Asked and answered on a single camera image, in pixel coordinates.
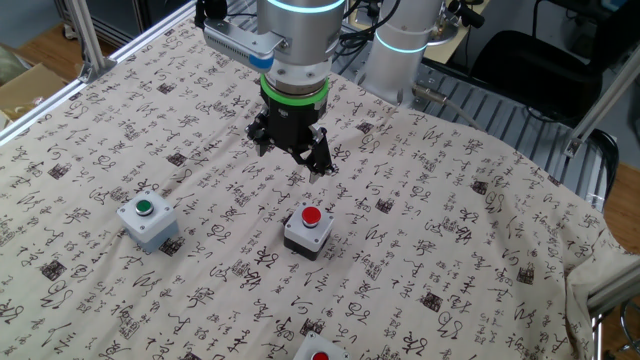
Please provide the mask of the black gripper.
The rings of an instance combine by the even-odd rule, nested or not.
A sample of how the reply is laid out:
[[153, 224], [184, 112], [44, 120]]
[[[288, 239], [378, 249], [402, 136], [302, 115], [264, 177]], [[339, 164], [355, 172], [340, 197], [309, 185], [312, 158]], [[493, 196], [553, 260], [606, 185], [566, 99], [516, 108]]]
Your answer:
[[273, 144], [288, 151], [298, 165], [310, 171], [309, 182], [336, 173], [336, 165], [326, 138], [326, 129], [318, 121], [326, 113], [326, 100], [308, 105], [288, 105], [266, 97], [266, 115], [259, 113], [245, 128], [247, 138], [256, 146], [259, 156], [264, 156]]

